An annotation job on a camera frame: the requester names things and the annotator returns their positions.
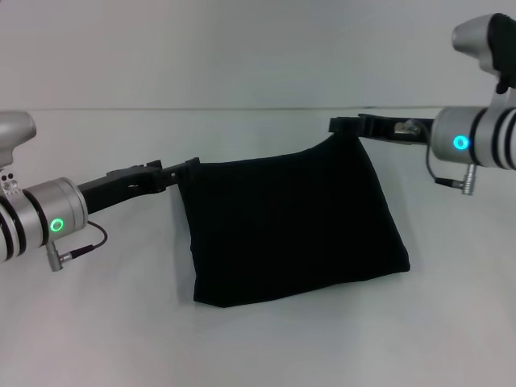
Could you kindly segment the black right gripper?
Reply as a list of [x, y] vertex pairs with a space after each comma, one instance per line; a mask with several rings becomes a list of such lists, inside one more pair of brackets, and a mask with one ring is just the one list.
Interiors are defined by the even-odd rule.
[[359, 135], [397, 144], [428, 144], [434, 119], [384, 117], [360, 114], [359, 117], [334, 117], [328, 131], [332, 134]]

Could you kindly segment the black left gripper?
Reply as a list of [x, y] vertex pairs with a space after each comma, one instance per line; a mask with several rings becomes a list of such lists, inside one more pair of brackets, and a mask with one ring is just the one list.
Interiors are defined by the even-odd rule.
[[88, 214], [94, 214], [139, 196], [158, 194], [177, 185], [181, 192], [194, 186], [200, 177], [194, 171], [200, 165], [198, 157], [171, 167], [162, 168], [160, 160], [145, 165], [108, 172], [104, 177], [78, 186]]

